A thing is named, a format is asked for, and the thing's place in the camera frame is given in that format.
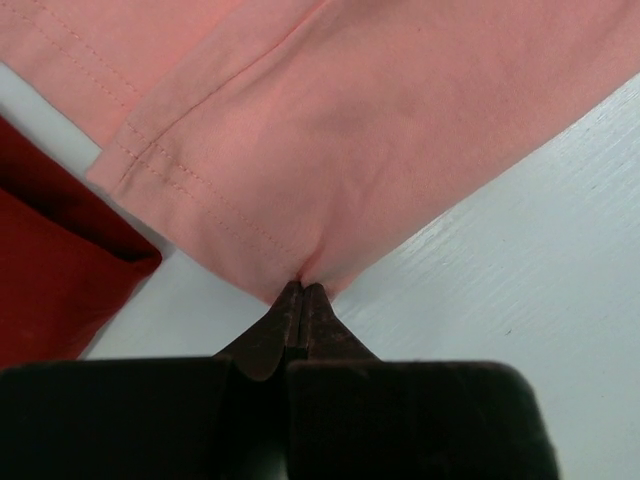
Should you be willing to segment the folded red t-shirt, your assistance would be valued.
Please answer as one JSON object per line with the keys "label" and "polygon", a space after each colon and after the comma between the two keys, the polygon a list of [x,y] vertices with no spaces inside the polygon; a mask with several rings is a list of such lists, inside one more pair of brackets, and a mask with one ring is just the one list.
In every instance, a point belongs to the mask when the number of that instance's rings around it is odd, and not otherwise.
{"label": "folded red t-shirt", "polygon": [[1,365],[75,359],[161,253],[1,123]]}

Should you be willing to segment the pink polo shirt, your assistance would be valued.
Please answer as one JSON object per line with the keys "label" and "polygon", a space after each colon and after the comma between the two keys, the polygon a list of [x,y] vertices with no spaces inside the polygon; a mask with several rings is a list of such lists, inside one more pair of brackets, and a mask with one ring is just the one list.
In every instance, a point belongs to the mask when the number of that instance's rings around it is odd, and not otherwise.
{"label": "pink polo shirt", "polygon": [[238,288],[343,290],[639,70],[635,1],[5,1],[90,182]]}

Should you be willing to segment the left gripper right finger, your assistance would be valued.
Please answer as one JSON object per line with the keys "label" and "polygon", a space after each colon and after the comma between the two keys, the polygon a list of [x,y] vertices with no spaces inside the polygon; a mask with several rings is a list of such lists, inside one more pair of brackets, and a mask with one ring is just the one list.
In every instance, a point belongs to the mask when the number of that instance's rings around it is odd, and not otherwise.
{"label": "left gripper right finger", "polygon": [[306,288],[286,373],[292,479],[556,479],[534,391],[487,361],[385,362]]}

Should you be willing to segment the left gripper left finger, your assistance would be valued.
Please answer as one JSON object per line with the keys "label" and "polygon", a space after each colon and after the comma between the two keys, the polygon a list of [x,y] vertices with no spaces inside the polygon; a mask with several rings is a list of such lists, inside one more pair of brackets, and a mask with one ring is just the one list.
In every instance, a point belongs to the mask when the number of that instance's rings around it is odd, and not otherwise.
{"label": "left gripper left finger", "polygon": [[5,479],[221,479],[287,430],[287,284],[213,356],[56,361],[1,373]]}

